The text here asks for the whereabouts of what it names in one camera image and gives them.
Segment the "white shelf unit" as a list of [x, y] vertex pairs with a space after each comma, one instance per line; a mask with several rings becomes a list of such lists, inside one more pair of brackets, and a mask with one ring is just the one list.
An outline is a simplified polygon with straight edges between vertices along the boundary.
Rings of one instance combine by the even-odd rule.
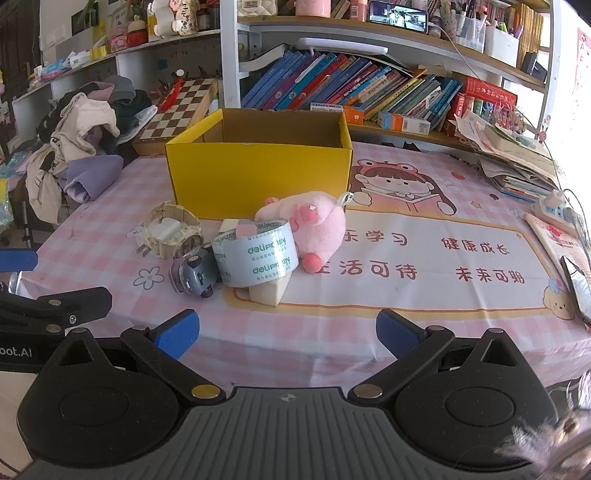
[[221, 4], [221, 28], [190, 36], [175, 36], [144, 43], [111, 53], [86, 63], [12, 99], [13, 125], [17, 135], [29, 140], [36, 134], [50, 103], [83, 84], [103, 79], [111, 73], [129, 78], [145, 91], [154, 89], [159, 79], [178, 68], [189, 73], [204, 68], [218, 74], [222, 84], [221, 102], [235, 107], [245, 94], [246, 83], [254, 78], [242, 61], [259, 56], [281, 43], [294, 45], [304, 37], [362, 42], [387, 48], [394, 59], [410, 67], [443, 66], [449, 71], [480, 77], [505, 88], [520, 87], [518, 106], [538, 130], [550, 108], [550, 79], [540, 81], [525, 72], [479, 51], [448, 40], [379, 25], [344, 19], [263, 16], [232, 19], [233, 3]]

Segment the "white power strip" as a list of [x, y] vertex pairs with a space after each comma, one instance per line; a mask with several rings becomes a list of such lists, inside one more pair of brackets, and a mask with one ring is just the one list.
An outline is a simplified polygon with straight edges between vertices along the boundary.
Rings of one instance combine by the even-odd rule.
[[533, 204], [533, 211], [539, 219], [573, 237], [585, 232], [583, 217], [567, 203], [560, 190], [553, 190], [549, 195], [540, 197]]

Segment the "smartphone on shelf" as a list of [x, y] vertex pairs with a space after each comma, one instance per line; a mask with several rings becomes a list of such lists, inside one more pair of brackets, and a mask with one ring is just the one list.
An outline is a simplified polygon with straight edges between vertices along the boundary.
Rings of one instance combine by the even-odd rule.
[[370, 1], [368, 20], [370, 23], [388, 25], [417, 33], [428, 33], [428, 13], [385, 1]]

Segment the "white charger plug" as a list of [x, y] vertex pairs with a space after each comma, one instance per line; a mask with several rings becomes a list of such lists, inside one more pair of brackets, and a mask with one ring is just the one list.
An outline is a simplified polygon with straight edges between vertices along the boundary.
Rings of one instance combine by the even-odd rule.
[[151, 248], [147, 244], [146, 240], [146, 229], [143, 224], [133, 227], [127, 232], [126, 238], [133, 240], [136, 244], [135, 252], [142, 257], [146, 257], [150, 254]]

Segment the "stack of papers and books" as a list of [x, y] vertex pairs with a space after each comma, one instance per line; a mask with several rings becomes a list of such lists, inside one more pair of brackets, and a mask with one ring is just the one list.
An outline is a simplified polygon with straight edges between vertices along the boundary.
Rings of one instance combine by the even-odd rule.
[[479, 157], [481, 169], [501, 192], [535, 202], [558, 188], [554, 162], [473, 112], [453, 118], [457, 135]]

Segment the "red book box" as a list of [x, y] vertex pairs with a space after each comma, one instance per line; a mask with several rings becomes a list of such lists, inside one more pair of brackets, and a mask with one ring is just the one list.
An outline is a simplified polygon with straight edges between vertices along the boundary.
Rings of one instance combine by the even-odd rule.
[[516, 111], [518, 96], [515, 93], [458, 72], [452, 73], [452, 79], [460, 83], [460, 90], [448, 113], [449, 121], [472, 112], [486, 122], [507, 130], [519, 130], [523, 126]]

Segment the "pile of clothes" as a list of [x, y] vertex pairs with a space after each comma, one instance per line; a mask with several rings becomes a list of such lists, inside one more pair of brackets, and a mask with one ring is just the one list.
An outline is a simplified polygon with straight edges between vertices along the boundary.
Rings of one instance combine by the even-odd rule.
[[148, 94], [119, 75], [64, 94], [38, 125], [41, 147], [26, 169], [28, 201], [36, 217], [58, 224], [67, 199], [77, 204], [96, 200], [127, 162], [118, 147], [155, 113]]

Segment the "grey tally counter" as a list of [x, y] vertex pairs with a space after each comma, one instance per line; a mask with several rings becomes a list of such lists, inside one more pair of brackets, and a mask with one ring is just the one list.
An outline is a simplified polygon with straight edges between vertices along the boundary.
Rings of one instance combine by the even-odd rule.
[[177, 294], [211, 297], [221, 279], [211, 244], [178, 250], [172, 257], [169, 279]]

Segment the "orange white small box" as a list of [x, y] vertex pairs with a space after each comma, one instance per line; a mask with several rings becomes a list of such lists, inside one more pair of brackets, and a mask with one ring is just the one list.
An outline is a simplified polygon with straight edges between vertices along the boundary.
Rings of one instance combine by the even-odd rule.
[[427, 136], [431, 131], [431, 123], [429, 121], [390, 112], [380, 112], [378, 124], [384, 130], [416, 135]]

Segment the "white pen holder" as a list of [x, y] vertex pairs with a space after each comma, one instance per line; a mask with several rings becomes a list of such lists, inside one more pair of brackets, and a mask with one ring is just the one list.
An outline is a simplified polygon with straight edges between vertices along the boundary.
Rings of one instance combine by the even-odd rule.
[[493, 26], [486, 27], [485, 54], [512, 67], [517, 66], [519, 40]]

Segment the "pink cylindrical container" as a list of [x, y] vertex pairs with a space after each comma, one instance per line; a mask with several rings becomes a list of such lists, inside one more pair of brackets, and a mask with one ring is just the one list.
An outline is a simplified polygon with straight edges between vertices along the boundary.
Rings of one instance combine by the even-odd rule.
[[331, 17], [331, 0], [297, 0], [294, 5], [298, 17]]

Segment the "wooden chessboard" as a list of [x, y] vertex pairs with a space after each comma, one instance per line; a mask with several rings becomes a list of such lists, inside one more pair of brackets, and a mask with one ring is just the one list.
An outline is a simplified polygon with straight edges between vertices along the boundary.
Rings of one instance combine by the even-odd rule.
[[218, 80], [184, 80], [174, 104], [164, 113], [157, 112], [132, 140], [139, 156], [163, 156], [165, 144], [199, 122], [217, 98]]

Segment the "white cat figurine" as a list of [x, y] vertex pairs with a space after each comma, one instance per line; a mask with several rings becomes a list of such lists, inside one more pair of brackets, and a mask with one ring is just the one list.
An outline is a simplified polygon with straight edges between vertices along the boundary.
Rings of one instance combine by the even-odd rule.
[[151, 12], [155, 16], [154, 34], [160, 38], [188, 36], [198, 32], [197, 12], [200, 4], [195, 0], [154, 0]]

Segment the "yellow cardboard box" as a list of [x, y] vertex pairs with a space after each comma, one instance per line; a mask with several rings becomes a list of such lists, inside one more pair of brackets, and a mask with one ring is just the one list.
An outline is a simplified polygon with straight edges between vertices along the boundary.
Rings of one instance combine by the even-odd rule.
[[202, 220], [252, 219], [266, 199], [349, 187], [341, 111], [219, 109], [165, 145], [176, 203]]

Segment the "pink plush pig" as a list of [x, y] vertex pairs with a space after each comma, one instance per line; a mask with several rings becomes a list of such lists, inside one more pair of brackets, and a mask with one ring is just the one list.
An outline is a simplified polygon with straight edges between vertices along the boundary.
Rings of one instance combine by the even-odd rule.
[[287, 221], [304, 271], [315, 274], [341, 247], [346, 232], [345, 208], [352, 200], [351, 192], [335, 198], [321, 191], [269, 198], [254, 221]]

